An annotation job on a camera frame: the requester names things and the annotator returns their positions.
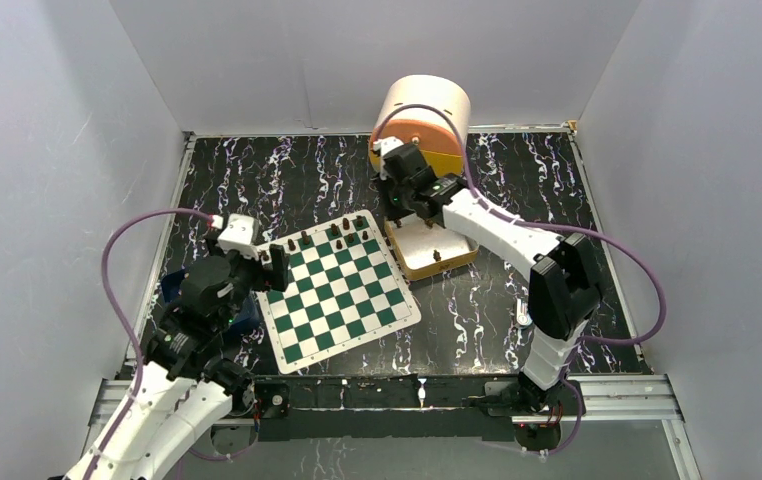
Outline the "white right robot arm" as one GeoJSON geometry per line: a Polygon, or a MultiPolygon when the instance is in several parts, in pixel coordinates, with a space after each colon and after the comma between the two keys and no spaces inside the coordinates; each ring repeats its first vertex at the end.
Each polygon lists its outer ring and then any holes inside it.
{"type": "Polygon", "coordinates": [[[592,242],[528,227],[487,200],[460,174],[439,175],[420,149],[395,137],[371,146],[379,158],[374,182],[385,217],[416,216],[473,240],[520,272],[528,283],[533,337],[521,371],[520,399],[534,414],[560,399],[571,352],[602,298],[592,242]]]}

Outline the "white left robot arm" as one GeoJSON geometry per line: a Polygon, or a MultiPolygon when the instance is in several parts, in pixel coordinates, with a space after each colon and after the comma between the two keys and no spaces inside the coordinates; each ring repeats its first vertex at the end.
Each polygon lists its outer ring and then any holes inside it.
{"type": "Polygon", "coordinates": [[[284,292],[280,245],[213,251],[173,274],[177,293],[149,340],[140,372],[67,479],[161,479],[216,421],[258,410],[253,374],[222,356],[224,336],[255,292],[284,292]]]}

